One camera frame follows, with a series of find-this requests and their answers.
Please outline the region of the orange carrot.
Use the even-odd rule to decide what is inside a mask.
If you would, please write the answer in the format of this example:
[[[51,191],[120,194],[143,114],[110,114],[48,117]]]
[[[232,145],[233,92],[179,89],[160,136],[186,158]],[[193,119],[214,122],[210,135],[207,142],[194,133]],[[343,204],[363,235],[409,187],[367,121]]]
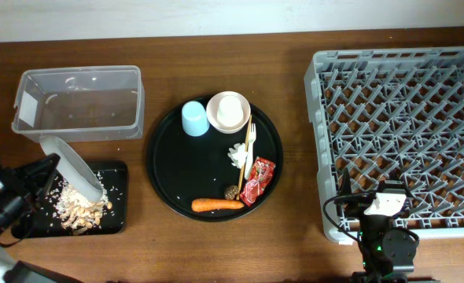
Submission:
[[[192,201],[191,209],[194,212],[206,212],[214,210],[238,210],[245,205],[238,200],[201,198]]]

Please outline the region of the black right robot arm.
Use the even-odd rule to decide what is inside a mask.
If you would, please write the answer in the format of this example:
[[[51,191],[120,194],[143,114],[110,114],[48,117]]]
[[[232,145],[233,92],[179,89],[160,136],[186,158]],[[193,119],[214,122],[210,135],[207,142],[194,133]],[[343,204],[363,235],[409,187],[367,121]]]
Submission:
[[[344,213],[359,220],[357,243],[363,256],[363,272],[355,272],[352,282],[407,282],[414,271],[419,236],[394,220],[406,210],[412,197],[400,180],[379,182],[375,190],[353,193],[351,176],[345,170],[338,191]]]

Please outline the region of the brown pine cone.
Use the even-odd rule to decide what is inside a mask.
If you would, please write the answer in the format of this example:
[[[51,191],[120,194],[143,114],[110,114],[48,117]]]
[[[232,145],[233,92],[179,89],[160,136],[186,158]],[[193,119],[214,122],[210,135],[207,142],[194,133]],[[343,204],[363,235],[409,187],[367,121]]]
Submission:
[[[231,185],[225,188],[224,196],[226,200],[234,200],[239,194],[240,189],[236,185]]]

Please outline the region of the rice and nutshell pile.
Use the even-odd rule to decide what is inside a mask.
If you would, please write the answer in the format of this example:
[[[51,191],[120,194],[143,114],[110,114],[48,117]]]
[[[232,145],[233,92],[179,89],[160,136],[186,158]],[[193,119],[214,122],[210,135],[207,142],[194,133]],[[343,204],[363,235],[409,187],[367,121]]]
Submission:
[[[78,236],[81,236],[83,231],[91,228],[94,223],[98,224],[100,222],[103,216],[102,209],[110,209],[112,203],[105,196],[105,189],[102,186],[102,198],[98,202],[89,202],[66,179],[65,181],[67,185],[62,189],[61,197],[57,202],[58,213],[64,220],[62,222],[64,228],[71,227],[75,229],[81,225],[83,228],[78,231]]]

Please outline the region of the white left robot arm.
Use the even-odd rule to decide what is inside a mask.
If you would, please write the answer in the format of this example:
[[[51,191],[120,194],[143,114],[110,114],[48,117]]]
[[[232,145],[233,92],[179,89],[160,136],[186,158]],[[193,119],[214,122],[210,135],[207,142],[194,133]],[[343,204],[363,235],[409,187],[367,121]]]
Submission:
[[[0,164],[0,236],[15,222],[35,214],[57,174],[60,157],[53,153],[12,169]],[[72,283],[76,279],[34,264],[13,259],[6,251],[14,243],[0,242],[0,282]]]

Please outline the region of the grey round plate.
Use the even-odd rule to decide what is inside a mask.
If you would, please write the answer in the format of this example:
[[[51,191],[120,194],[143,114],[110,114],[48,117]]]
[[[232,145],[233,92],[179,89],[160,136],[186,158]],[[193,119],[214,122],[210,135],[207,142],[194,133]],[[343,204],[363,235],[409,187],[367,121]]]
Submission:
[[[55,136],[41,137],[39,144],[47,156],[55,153],[60,157],[58,172],[89,202],[98,202],[102,198],[101,183],[70,145]]]

